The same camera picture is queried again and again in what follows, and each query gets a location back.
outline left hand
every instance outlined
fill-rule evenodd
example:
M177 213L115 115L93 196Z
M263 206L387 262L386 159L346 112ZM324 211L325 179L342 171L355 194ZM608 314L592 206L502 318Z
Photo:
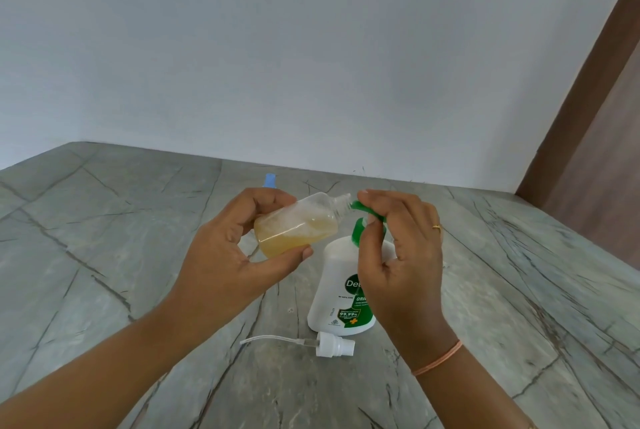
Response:
M203 343L313 254L303 245L252 263L237 246L259 215L295 202L281 190L246 189L198 229L175 285L158 307L166 308L189 343Z

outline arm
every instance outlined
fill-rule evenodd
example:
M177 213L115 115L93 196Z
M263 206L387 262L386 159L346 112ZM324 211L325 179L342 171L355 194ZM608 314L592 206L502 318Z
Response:
M397 259L383 263L382 224L373 215L360 239L358 277L367 302L414 371L457 342L442 314L442 236L433 205L400 192L364 191L358 199L387 217ZM530 429L524 414L476 358L462 347L419 375L418 383L447 429Z
M248 189L196 233L171 292L140 320L0 405L0 427L116 427L163 374L312 250L293 248L250 263L237 247L257 215L296 199Z

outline bottle neck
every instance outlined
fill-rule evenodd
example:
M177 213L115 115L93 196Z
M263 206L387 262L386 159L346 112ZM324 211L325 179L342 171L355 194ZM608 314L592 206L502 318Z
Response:
M344 194L333 198L332 203L333 215L335 215L335 220L340 223L344 216L351 211L351 194Z

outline blue object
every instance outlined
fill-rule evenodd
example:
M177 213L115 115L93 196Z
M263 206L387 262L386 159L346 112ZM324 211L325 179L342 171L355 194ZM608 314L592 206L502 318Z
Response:
M264 177L264 185L262 186L268 189L274 189L276 187L276 175L274 173L267 173Z

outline orange thread bracelet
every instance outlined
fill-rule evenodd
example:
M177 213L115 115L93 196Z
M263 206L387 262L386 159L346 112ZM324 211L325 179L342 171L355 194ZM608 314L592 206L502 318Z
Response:
M440 365L440 364L446 362L447 360L449 360L453 355L456 354L456 352L458 350L460 350L460 348L462 348L462 341L458 340L458 342L453 346L453 348L451 350L449 350L447 353L445 353L442 357L440 357L439 359L437 359L434 362L431 362L426 367L422 367L422 368L419 368L418 370L412 371L411 375L414 376L414 377L417 377L418 375L422 375L423 373L427 373L429 370L432 370L432 369L436 368L438 365Z

